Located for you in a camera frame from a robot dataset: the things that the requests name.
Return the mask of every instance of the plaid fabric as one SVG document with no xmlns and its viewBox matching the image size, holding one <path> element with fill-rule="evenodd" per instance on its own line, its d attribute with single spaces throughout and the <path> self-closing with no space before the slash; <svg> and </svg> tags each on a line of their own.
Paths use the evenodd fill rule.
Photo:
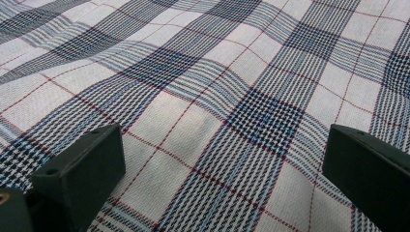
<svg viewBox="0 0 410 232">
<path fill-rule="evenodd" d="M 330 124 L 410 150 L 408 0 L 4 0 L 0 185 L 122 126 L 90 231 L 378 231 L 321 174 Z"/>
</svg>

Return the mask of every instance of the blanket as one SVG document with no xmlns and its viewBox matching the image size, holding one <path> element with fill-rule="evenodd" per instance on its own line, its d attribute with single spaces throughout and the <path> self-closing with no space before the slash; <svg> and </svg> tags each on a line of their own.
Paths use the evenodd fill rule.
<svg viewBox="0 0 410 232">
<path fill-rule="evenodd" d="M 118 123 L 127 174 L 89 231 L 379 231 L 321 166 L 334 123 L 409 152 L 409 17 L 408 0 L 2 0 L 0 186 L 27 191 Z"/>
</svg>

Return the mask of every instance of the tablecloth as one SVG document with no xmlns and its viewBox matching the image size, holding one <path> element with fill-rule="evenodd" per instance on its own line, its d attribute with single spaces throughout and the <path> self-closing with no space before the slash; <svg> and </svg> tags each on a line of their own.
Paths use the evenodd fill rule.
<svg viewBox="0 0 410 232">
<path fill-rule="evenodd" d="M 0 185 L 30 189 L 118 123 L 127 174 L 89 231 L 378 231 L 321 164 L 333 123 L 409 152 L 409 16 L 408 0 L 3 0 Z"/>
</svg>

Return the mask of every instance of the checkered cloth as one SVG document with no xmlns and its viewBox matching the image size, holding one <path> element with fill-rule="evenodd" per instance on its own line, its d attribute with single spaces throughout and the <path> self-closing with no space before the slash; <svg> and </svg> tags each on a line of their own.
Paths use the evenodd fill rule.
<svg viewBox="0 0 410 232">
<path fill-rule="evenodd" d="M 409 0 L 3 0 L 1 187 L 119 123 L 127 174 L 90 231 L 378 231 L 321 163 L 332 123 L 409 152 L 409 16 Z"/>
</svg>

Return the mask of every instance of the plaid stripe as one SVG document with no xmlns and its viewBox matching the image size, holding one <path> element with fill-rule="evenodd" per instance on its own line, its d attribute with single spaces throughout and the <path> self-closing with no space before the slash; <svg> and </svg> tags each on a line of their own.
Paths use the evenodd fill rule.
<svg viewBox="0 0 410 232">
<path fill-rule="evenodd" d="M 64 3 L 1 3 L 55 7 L 0 44 L 2 187 L 117 122 L 91 231 L 378 231 L 321 162 L 334 122 L 408 150 L 407 1 Z"/>
</svg>

